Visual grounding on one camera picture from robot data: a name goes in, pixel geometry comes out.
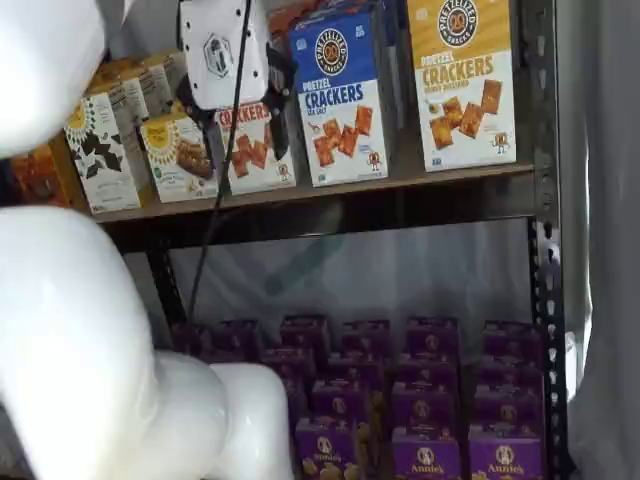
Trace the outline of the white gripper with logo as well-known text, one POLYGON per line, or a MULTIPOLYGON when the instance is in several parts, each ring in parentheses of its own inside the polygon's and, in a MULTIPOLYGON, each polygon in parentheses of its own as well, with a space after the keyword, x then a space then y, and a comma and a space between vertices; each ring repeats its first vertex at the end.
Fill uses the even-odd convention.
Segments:
POLYGON ((181 39, 188 79, 176 98, 203 134, 209 159, 220 160, 214 140, 214 110, 262 99, 271 119, 275 158, 289 148, 285 109, 291 99, 296 64, 270 43, 265 8, 260 1, 184 1, 180 5, 181 39))

